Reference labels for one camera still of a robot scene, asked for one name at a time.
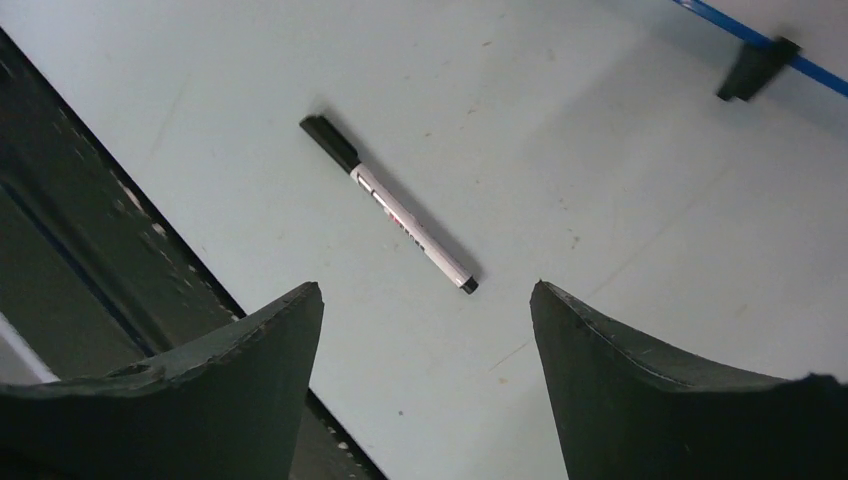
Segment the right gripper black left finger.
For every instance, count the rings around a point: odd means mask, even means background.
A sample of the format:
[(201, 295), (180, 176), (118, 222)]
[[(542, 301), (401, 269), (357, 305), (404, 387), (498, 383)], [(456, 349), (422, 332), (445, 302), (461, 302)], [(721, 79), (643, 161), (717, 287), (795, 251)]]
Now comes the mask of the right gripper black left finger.
[(304, 283), (101, 377), (1, 388), (5, 479), (285, 479), (324, 304)]

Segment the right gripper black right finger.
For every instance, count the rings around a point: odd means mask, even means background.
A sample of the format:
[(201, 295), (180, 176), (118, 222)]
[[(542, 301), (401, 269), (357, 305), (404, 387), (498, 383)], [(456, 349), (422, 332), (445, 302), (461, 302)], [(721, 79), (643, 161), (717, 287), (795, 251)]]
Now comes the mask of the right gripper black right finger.
[(847, 387), (668, 344), (538, 282), (530, 309), (572, 479), (843, 479)]

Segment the white whiteboard marker pen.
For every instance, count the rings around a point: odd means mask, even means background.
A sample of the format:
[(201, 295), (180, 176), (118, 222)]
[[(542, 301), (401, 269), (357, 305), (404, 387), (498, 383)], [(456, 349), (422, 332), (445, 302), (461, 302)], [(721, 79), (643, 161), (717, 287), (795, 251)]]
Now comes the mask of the white whiteboard marker pen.
[(468, 295), (476, 291), (479, 283), (470, 271), (455, 259), (401, 202), (392, 196), (364, 163), (359, 163), (351, 171), (350, 176), (457, 288)]

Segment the black marker cap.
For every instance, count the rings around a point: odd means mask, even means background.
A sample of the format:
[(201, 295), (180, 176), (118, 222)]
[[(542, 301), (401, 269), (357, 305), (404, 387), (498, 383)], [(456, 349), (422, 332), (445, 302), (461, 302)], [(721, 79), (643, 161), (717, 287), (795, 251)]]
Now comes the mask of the black marker cap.
[(324, 115), (308, 115), (299, 125), (347, 174), (360, 165), (356, 148)]

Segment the blue framed whiteboard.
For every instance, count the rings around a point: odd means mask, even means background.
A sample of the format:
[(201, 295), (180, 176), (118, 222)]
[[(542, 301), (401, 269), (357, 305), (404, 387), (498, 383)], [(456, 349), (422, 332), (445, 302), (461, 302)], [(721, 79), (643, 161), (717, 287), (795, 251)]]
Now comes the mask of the blue framed whiteboard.
[(840, 0), (715, 0), (678, 3), (740, 40), (784, 37), (800, 47), (791, 66), (847, 95), (847, 3)]

